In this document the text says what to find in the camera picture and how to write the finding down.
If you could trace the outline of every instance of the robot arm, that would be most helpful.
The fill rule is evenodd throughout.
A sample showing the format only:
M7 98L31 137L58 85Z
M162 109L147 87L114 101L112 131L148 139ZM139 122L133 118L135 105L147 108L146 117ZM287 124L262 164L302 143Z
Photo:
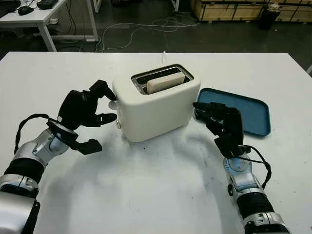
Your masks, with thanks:
M36 201L41 176L51 159L68 148L84 155L99 152L101 145L95 139L79 143L74 132L81 125L99 127L116 120L115 114L96 115L98 99L107 96L116 100L106 82L98 80L89 91L72 90L64 100L58 119L44 114L34 114L22 121L16 137L15 156L0 177L0 234L31 234L34 230L39 202ZM30 119L44 117L49 128L36 139L18 148L20 131Z
M206 127L219 137L215 143L225 157L223 166L228 174L228 193L234 198L243 219L245 234L278 233L288 234L282 217L274 212L264 188L271 177L271 167L259 151L243 145L243 128L240 112L236 108L226 107L220 103L193 103L195 116L206 123ZM248 157L254 149L262 161ZM252 172L252 162L263 163L268 174L260 185Z

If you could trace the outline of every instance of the wooden crate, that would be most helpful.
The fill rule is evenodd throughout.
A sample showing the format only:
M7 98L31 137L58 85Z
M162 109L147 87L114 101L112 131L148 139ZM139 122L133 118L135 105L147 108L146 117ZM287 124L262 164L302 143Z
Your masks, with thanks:
M292 18L292 22L312 22L312 7L299 6Z
M262 7L262 5L255 4L240 4L236 9L233 20L257 20Z
M264 6L267 3L221 3L202 2L201 0L190 0L191 8L200 21L222 21L222 20L258 20ZM283 5L281 12L275 21L285 22L312 22L312 5Z
M310 0L284 0L281 3L311 4Z
M281 13L275 21L291 21L297 10L297 6L281 6Z
M232 20L235 4L207 4L197 1L193 4L193 11L200 21Z

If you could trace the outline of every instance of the white table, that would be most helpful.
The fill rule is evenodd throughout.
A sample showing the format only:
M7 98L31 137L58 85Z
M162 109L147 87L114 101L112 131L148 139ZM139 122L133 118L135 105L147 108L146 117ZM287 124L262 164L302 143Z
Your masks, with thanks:
M87 1L89 17L91 21L91 27L93 31L92 36L88 35L74 35L74 36L50 36L50 33L47 28L47 23L52 18L52 16L66 3L66 0L58 0L58 2L53 6L52 9L49 10L41 10L38 7L36 8L36 2L34 1L30 7L35 8L33 12L20 16L18 11L14 13L9 13L0 18L0 28L28 28L28 27L37 27L40 31L40 34L44 40L44 43L47 46L49 51L56 52L55 45L53 43L53 39L86 39L88 41L97 41L98 33L97 28L93 16L93 10L91 6L90 0Z
M271 164L265 191L294 234L311 233L312 79L287 54L100 54L10 52L0 62L0 171L13 157L18 124L32 113L56 117L67 93L97 79L179 63L203 87L258 98L270 108L272 132L246 135ZM108 100L98 113L113 112ZM45 129L32 120L21 143ZM36 234L242 234L227 194L223 157L202 124L190 123L154 139L130 143L114 123L80 127L78 141L95 138L101 153L69 150L53 159L40 182ZM266 170L253 164L262 182Z

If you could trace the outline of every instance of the black trash can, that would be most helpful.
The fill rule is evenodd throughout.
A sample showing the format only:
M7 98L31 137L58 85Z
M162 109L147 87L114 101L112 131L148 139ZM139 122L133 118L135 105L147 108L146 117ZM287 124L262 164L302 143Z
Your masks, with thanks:
M278 4L273 3L266 6L259 20L259 27L261 29L270 29L280 13L280 6Z

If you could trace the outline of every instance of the gray floor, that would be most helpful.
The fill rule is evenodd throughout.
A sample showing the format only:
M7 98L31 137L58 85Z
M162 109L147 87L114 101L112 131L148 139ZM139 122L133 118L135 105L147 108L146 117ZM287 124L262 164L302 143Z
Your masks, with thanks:
M187 0L182 1L181 11L189 12ZM99 35L110 25L121 22L151 24L156 19L175 17L184 24L197 24L191 14L173 13L169 0L142 0L125 7L113 7L103 0L100 12L95 15ZM82 23L77 24L79 31ZM105 34L105 48L123 47L131 33L140 28L134 25L118 25ZM61 51L77 52L82 47L86 52L95 50L93 42L56 43ZM17 38L13 33L3 32L0 36L0 58L8 51L46 51L41 37L32 32ZM289 53L304 69L312 63L312 25L276 23L271 30L260 30L256 22L203 22L198 26L179 28L175 32L160 32L142 29L133 34L129 46L109 49L105 52L150 52L159 53L204 53L204 52L270 52Z

